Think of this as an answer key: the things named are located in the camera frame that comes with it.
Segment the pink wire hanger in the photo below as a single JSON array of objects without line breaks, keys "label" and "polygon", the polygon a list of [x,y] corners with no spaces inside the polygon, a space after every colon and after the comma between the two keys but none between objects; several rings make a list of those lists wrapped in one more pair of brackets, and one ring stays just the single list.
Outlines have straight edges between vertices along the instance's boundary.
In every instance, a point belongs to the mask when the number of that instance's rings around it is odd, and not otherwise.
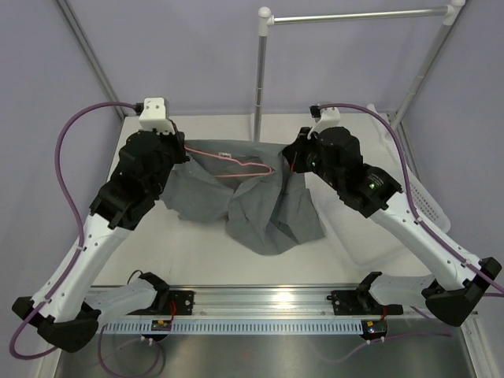
[{"label": "pink wire hanger", "polygon": [[218,174],[216,178],[252,178],[264,177],[274,173],[274,169],[264,163],[255,161],[240,161],[233,158],[230,154],[213,154],[203,150],[197,150],[189,146],[185,147],[187,152],[204,156],[207,158],[217,159],[218,161],[225,161],[228,166],[234,171],[232,173]]}]

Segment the grey button shirt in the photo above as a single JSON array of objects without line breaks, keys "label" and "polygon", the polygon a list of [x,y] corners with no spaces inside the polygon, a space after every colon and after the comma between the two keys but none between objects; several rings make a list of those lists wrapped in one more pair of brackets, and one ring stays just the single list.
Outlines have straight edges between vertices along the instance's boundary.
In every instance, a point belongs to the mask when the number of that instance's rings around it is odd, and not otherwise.
[{"label": "grey button shirt", "polygon": [[239,140],[193,139],[185,146],[240,161],[271,166],[264,177],[216,178],[232,173],[225,161],[187,152],[190,160],[176,165],[161,200],[183,221],[225,222],[225,231],[256,254],[273,256],[324,238],[305,177],[290,170],[284,145]]}]

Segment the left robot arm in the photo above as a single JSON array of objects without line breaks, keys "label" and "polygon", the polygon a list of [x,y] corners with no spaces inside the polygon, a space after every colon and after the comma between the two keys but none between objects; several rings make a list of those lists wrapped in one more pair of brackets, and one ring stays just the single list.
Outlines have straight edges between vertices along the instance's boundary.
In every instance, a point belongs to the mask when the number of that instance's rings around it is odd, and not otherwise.
[{"label": "left robot arm", "polygon": [[173,166],[189,160],[184,135],[172,120],[140,124],[120,149],[117,166],[91,203],[71,250],[33,296],[17,298],[12,307],[24,325],[69,353],[124,315],[169,308],[169,285],[151,272],[100,295],[89,292],[113,252],[154,208]]}]

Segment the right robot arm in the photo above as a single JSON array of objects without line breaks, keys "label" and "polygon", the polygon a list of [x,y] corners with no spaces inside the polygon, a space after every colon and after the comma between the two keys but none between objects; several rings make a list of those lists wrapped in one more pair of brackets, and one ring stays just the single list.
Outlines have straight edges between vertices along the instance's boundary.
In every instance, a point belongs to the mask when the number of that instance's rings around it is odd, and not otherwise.
[{"label": "right robot arm", "polygon": [[293,172],[316,174],[346,206],[390,232],[430,272],[427,276],[371,272],[356,289],[362,311],[373,313],[390,305],[425,308],[443,323],[459,327],[501,272],[496,259],[464,250],[420,215],[398,181],[364,163],[359,140],[347,129],[316,133],[301,128],[282,154]]}]

